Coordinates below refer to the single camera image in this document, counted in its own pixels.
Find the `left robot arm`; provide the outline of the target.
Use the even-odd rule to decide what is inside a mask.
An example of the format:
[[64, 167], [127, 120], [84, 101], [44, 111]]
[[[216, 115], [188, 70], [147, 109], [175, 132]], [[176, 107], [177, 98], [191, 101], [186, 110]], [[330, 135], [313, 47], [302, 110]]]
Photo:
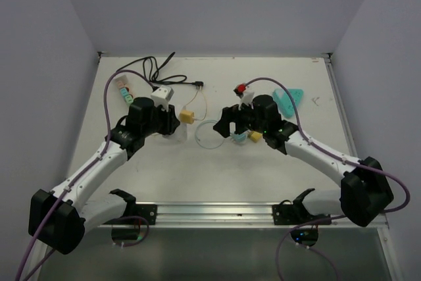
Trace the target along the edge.
[[31, 199], [28, 231], [63, 255], [74, 251], [90, 230], [113, 220], [127, 224], [137, 217], [136, 198], [115, 189], [91, 201], [96, 189], [140, 150], [155, 133], [172, 135], [180, 121], [175, 106], [137, 97], [105, 136], [97, 152], [51, 191], [38, 190]]

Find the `light blue usb charger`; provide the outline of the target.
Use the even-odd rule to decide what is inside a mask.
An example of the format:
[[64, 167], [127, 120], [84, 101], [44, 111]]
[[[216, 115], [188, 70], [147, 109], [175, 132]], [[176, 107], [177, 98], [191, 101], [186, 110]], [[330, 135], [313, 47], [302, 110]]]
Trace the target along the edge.
[[247, 133], [246, 132], [242, 134], [231, 133], [230, 138], [234, 144], [237, 144], [237, 145], [243, 144], [247, 140]]

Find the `white triangular power strip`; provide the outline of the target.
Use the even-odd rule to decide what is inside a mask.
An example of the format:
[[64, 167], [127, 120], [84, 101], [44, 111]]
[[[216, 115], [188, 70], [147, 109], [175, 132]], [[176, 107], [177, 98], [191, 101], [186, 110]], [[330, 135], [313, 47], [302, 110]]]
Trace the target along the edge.
[[180, 121], [180, 125], [177, 127], [173, 134], [165, 135], [163, 138], [173, 142], [183, 143], [187, 140], [187, 124], [182, 122], [180, 118], [180, 113], [184, 108], [180, 104], [176, 104], [174, 108], [176, 118]]

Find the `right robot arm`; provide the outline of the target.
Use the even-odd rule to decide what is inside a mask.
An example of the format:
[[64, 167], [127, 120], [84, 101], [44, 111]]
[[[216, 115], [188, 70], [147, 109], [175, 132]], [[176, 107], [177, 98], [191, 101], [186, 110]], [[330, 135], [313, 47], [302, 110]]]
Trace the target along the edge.
[[394, 199], [377, 160], [371, 157], [361, 160], [329, 147], [324, 149], [310, 137], [302, 136], [298, 125], [282, 118], [269, 95], [258, 95], [249, 105], [223, 108], [213, 129], [227, 138], [231, 124], [238, 134], [246, 131], [262, 134], [269, 147], [303, 161], [338, 186], [326, 191], [310, 188], [287, 205], [280, 203], [277, 212], [290, 224], [338, 215], [365, 227]]

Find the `yellow cube charger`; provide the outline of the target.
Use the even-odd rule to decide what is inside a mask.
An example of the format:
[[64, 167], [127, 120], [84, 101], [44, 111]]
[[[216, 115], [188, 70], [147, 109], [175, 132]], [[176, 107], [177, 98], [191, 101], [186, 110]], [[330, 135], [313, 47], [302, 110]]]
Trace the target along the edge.
[[248, 138], [253, 142], [253, 143], [257, 143], [259, 140], [262, 139], [262, 134], [259, 132], [255, 132], [255, 131], [250, 131], [248, 133]]
[[193, 111], [181, 110], [179, 115], [180, 122], [185, 124], [193, 124], [195, 122], [195, 113]]

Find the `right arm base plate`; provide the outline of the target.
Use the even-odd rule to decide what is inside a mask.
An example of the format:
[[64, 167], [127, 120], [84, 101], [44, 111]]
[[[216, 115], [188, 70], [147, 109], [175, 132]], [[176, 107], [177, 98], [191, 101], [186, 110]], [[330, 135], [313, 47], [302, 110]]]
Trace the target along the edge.
[[307, 189], [298, 195], [293, 201], [283, 200], [272, 206], [272, 217], [274, 225], [299, 225], [306, 222], [316, 221], [316, 224], [330, 225], [332, 223], [330, 215], [312, 215], [303, 205], [303, 200], [315, 189]]

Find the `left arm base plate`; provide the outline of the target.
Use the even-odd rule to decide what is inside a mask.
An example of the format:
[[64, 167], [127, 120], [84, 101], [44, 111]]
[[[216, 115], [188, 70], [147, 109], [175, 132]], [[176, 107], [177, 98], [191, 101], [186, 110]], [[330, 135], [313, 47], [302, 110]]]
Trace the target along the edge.
[[144, 203], [136, 205], [133, 208], [132, 214], [147, 220], [150, 226], [155, 225], [157, 219], [158, 206], [156, 204]]

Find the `yellow cube charger front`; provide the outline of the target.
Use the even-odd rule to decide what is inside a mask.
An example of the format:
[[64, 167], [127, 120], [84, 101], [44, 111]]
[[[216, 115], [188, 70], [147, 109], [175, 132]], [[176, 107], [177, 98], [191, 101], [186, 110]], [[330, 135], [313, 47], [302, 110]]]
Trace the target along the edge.
[[262, 139], [262, 134], [259, 132], [255, 132], [255, 131], [250, 131], [248, 133], [248, 138], [253, 142], [253, 143], [257, 143], [259, 140]]

